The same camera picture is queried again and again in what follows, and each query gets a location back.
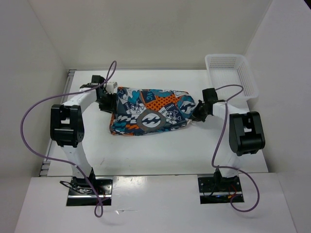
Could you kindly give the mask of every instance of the white tabletop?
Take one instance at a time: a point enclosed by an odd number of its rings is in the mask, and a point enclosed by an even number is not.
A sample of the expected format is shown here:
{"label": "white tabletop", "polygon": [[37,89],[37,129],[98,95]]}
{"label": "white tabletop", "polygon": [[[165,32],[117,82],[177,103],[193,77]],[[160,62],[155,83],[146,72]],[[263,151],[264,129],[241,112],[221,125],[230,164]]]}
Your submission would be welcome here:
{"label": "white tabletop", "polygon": [[[250,213],[229,203],[200,204],[196,175],[114,177],[112,205],[104,216],[94,206],[66,207],[69,177],[32,178],[15,233],[294,233],[294,224],[275,173],[254,173],[260,202]],[[256,190],[240,175],[245,203],[256,202]]]}
{"label": "white tabletop", "polygon": [[[70,92],[90,82],[92,75],[106,76],[105,70],[76,71]],[[197,102],[202,90],[211,87],[206,70],[117,70],[111,81],[118,86],[134,88],[173,89],[188,91]],[[240,106],[248,110],[247,103]],[[85,137],[83,146],[96,175],[167,175],[213,173],[212,154],[223,121],[208,116],[205,123],[193,122],[172,132],[144,136],[112,135],[109,131],[111,114],[101,112],[97,103],[83,113]],[[216,164],[230,152],[228,130],[220,146]],[[66,159],[55,142],[50,157]],[[268,172],[263,154],[245,156],[244,170]],[[71,176],[69,165],[51,161],[48,176]]]}

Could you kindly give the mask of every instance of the patterned cloth bag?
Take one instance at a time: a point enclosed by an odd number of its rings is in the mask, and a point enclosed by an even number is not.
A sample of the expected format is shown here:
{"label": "patterned cloth bag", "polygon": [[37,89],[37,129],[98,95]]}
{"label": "patterned cloth bag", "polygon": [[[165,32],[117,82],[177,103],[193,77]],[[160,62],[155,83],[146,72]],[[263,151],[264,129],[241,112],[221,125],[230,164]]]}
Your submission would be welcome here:
{"label": "patterned cloth bag", "polygon": [[185,91],[118,87],[112,134],[143,135],[185,127],[195,108]]}

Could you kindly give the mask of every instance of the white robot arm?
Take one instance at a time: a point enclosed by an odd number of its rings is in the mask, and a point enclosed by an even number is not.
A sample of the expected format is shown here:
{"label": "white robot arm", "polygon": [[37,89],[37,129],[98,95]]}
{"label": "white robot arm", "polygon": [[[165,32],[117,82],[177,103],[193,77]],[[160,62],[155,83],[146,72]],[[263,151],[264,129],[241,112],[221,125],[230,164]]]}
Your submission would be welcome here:
{"label": "white robot arm", "polygon": [[[94,102],[98,102],[102,111],[111,112],[115,101],[114,89],[116,82],[109,82],[105,87],[88,91],[102,83],[104,78],[93,75],[92,82],[81,86],[80,92],[63,104],[55,104],[51,108],[51,139],[65,152],[68,161],[79,166],[79,168],[92,179],[94,175],[91,165],[88,163],[83,149],[84,125],[82,113]],[[75,180],[83,182],[84,177],[80,171],[72,167],[72,176]]]}
{"label": "white robot arm", "polygon": [[[208,115],[220,117],[225,120],[225,100],[218,100],[214,88],[205,89],[204,102],[199,103],[194,110],[192,119],[205,121]],[[229,114],[229,145],[232,150],[223,161],[222,166],[230,166],[237,169],[243,166],[244,154],[255,154],[264,148],[265,138],[263,134],[260,115],[258,112],[247,112],[227,103]],[[223,178],[232,178],[238,175],[237,170],[220,169]]]}

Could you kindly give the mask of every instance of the mesh basket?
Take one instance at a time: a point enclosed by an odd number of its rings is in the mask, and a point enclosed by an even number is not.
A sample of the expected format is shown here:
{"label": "mesh basket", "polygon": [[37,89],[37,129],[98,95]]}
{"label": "mesh basket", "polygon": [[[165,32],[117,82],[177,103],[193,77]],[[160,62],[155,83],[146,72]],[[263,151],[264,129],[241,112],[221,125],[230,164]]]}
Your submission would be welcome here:
{"label": "mesh basket", "polygon": [[[234,101],[246,101],[258,97],[254,76],[246,58],[238,54],[211,54],[205,57],[207,75],[213,87],[239,84],[244,91],[236,96]],[[228,87],[217,91],[219,99],[227,99],[240,91],[239,87]]]}

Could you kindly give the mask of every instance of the purple wire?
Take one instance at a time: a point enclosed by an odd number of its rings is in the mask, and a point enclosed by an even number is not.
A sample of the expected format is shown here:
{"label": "purple wire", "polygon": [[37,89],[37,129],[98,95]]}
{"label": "purple wire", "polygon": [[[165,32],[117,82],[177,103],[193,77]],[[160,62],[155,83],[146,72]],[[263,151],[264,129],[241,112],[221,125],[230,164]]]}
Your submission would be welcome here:
{"label": "purple wire", "polygon": [[216,145],[216,148],[215,148],[215,151],[214,151],[214,154],[213,154],[213,158],[212,158],[212,167],[214,168],[228,168],[228,169],[233,169],[233,170],[236,170],[236,171],[240,171],[241,173],[245,174],[246,176],[248,176],[248,178],[253,182],[255,188],[256,188],[256,191],[257,191],[257,201],[255,203],[255,205],[250,208],[250,209],[247,209],[247,210],[240,210],[238,209],[237,207],[235,207],[232,203],[233,199],[236,198],[237,196],[241,196],[241,194],[238,194],[238,195],[235,195],[233,196],[231,199],[230,199],[230,204],[231,206],[233,207],[233,209],[235,209],[236,211],[239,211],[239,212],[250,212],[252,210],[254,210],[257,206],[258,206],[258,203],[259,203],[259,199],[260,199],[260,193],[259,193],[259,189],[258,189],[258,186],[256,184],[256,182],[254,181],[254,179],[245,171],[242,171],[238,168],[235,168],[233,166],[216,166],[214,163],[215,163],[215,158],[216,158],[216,154],[218,152],[218,149],[219,149],[219,146],[220,146],[220,143],[222,142],[222,139],[223,139],[223,136],[224,136],[224,133],[225,133],[225,127],[226,127],[226,124],[227,124],[227,119],[228,119],[228,104],[227,102],[229,100],[231,100],[232,98],[236,97],[238,94],[240,94],[241,92],[243,92],[244,88],[241,86],[241,85],[237,85],[237,84],[231,84],[231,85],[226,85],[226,86],[222,86],[222,87],[219,87],[217,89],[215,89],[216,91],[217,90],[220,90],[222,88],[225,88],[225,87],[230,87],[230,86],[238,86],[241,88],[241,91],[239,91],[238,93],[234,94],[233,96],[229,97],[226,101],[225,101],[225,121],[224,121],[224,125],[223,125],[223,129],[222,129],[222,132],[220,134],[220,137],[219,137],[219,140],[217,142],[217,145]]}
{"label": "purple wire", "polygon": [[[114,65],[114,68],[113,68],[113,71],[112,71],[112,74],[109,75],[110,71],[111,71],[111,68],[112,66]],[[101,217],[103,216],[103,213],[104,213],[104,207],[103,207],[103,200],[99,197],[97,191],[95,190],[94,186],[92,185],[92,183],[89,181],[88,177],[86,176],[86,174],[81,170],[81,168],[79,168],[79,166],[77,166],[75,163],[73,162],[70,162],[70,161],[67,161],[67,160],[63,160],[63,159],[56,159],[56,158],[51,158],[51,157],[48,157],[48,156],[45,156],[43,154],[40,154],[38,153],[37,151],[35,151],[34,149],[32,149],[29,144],[27,143],[26,139],[25,139],[25,135],[24,135],[24,121],[26,119],[26,116],[30,113],[31,110],[33,110],[33,108],[35,108],[37,105],[41,104],[42,102],[45,102],[47,100],[51,100],[51,99],[54,99],[54,98],[58,98],[58,97],[62,97],[62,96],[71,96],[71,95],[77,95],[77,94],[82,94],[82,93],[85,93],[85,92],[89,92],[89,91],[92,91],[92,90],[95,90],[96,88],[100,87],[100,86],[103,86],[105,83],[107,83],[111,77],[114,75],[115,71],[116,71],[116,68],[117,68],[117,62],[116,61],[113,61],[109,67],[109,70],[107,72],[107,77],[106,77],[106,80],[104,82],[102,82],[101,84],[89,89],[89,90],[86,90],[86,91],[79,91],[79,92],[72,92],[72,93],[67,93],[67,94],[60,94],[60,95],[55,95],[55,96],[51,96],[51,97],[47,97],[43,100],[40,100],[38,101],[37,103],[35,103],[33,106],[31,106],[24,114],[21,122],[20,122],[20,135],[21,135],[21,139],[23,140],[25,146],[27,147],[28,150],[30,150],[32,153],[34,153],[35,155],[41,157],[41,158],[44,158],[44,159],[50,159],[50,160],[54,160],[54,161],[58,161],[58,162],[63,162],[63,163],[67,163],[67,164],[70,164],[72,166],[75,166],[80,172],[81,174],[84,176],[86,182],[88,183],[88,185],[92,188],[97,200],[98,200],[98,204],[96,205],[95,209],[94,209],[94,214],[96,217]],[[100,205],[101,207],[101,213],[98,215],[96,213],[96,210],[97,210],[97,207]]]}

